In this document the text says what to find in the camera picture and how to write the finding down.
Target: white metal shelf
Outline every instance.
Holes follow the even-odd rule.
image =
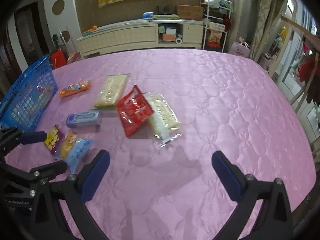
[[[222,7],[222,6],[219,6],[219,8],[211,8],[211,9],[225,9],[225,10],[231,11],[231,9],[228,9],[228,8]]]
[[[228,11],[229,11],[228,17],[229,17],[229,19],[230,19],[230,17],[231,17],[232,2],[231,2],[231,1],[227,1],[227,0],[223,0],[223,1],[229,3],[229,4],[230,4],[230,8],[228,9],[228,8],[226,8],[226,7],[223,7],[223,6],[219,6],[219,9],[228,10]],[[221,50],[221,52],[223,52],[224,46],[225,46],[225,44],[226,44],[228,32],[223,32],[223,31],[219,31],[219,30],[214,30],[214,29],[209,29],[209,28],[208,28],[209,18],[218,19],[218,20],[223,20],[223,19],[209,15],[210,0],[208,0],[208,3],[202,3],[201,0],[200,0],[200,5],[207,5],[207,13],[206,13],[206,14],[203,14],[203,16],[206,17],[207,21],[206,21],[206,24],[205,24],[205,27],[204,27],[204,40],[203,40],[202,49],[204,49],[204,46],[205,46],[205,39],[206,39],[206,36],[207,36],[207,30],[213,30],[213,31],[218,31],[218,32],[222,32],[222,33],[225,33],[225,34],[226,34],[226,35],[224,35],[224,41],[223,41],[223,46],[222,46],[222,50]]]
[[[206,28],[207,30],[210,30],[210,31],[216,31],[216,32],[221,32],[221,33],[227,33],[227,32],[224,32],[224,31],[220,31],[220,30],[216,30],[216,29],[210,29],[209,27],[204,27]]]
[[[222,18],[211,16],[211,15],[208,15],[208,17],[213,18],[213,19],[223,20]]]

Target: snack package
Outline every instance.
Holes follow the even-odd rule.
[[[210,30],[210,37],[208,41],[211,41],[213,43],[220,43],[221,37],[222,37],[222,32]]]
[[[180,122],[162,95],[147,93],[145,97],[154,110],[148,122],[153,130],[154,145],[160,148],[181,135]]]
[[[67,117],[66,125],[69,128],[100,125],[102,117],[99,111],[87,111],[79,114],[70,114]]]
[[[153,114],[152,107],[134,86],[129,94],[117,103],[117,111],[126,136],[133,135],[138,127]]]
[[[57,151],[59,150],[59,145],[62,143],[63,138],[64,134],[56,126],[54,126],[44,141],[44,144],[55,159],[57,159]]]
[[[64,160],[74,173],[78,164],[90,149],[93,141],[78,138],[74,133],[67,133],[60,145],[60,159]]]
[[[86,91],[90,89],[90,87],[91,87],[90,81],[84,81],[84,82],[79,82],[77,84],[72,84],[65,89],[61,89],[59,92],[59,97],[65,98],[65,97],[74,95],[76,93]]]
[[[129,74],[108,76],[94,104],[96,110],[115,109],[116,103],[122,96],[128,76]]]

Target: blue plastic basket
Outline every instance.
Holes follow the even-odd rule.
[[[49,56],[30,65],[16,80],[0,103],[0,124],[34,132],[58,87]]]

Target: pink quilted bedspread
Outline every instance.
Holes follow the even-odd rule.
[[[111,240],[214,238],[236,206],[211,166],[216,150],[244,174],[266,181],[283,178],[292,210],[316,181],[299,120],[252,60],[203,50],[137,50],[82,60],[53,73],[60,89],[85,80],[92,81],[92,88],[63,99],[57,93],[37,130],[49,132],[58,125],[69,132],[67,116],[91,108],[107,75],[121,73],[131,73],[124,94],[135,84],[143,92],[160,92],[182,124],[183,135],[159,150],[145,129],[126,138],[113,112],[104,111],[100,128],[75,130],[95,141],[84,163],[100,149],[111,155],[94,198],[86,203]],[[42,143],[20,146],[6,159],[25,171],[54,161]],[[252,228],[258,207],[242,236]],[[65,203],[63,209],[81,237]]]

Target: orange toy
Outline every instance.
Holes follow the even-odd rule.
[[[94,26],[92,27],[92,29],[89,29],[89,30],[87,30],[87,31],[85,31],[85,32],[83,32],[83,33],[89,33],[89,32],[95,31],[97,28],[98,28],[98,27],[97,27],[96,25],[94,25]]]
[[[59,93],[59,97],[65,98],[65,97],[74,95],[76,93],[86,91],[90,89],[90,87],[91,87],[90,81],[84,81],[77,84],[72,84],[65,89],[61,89]]]

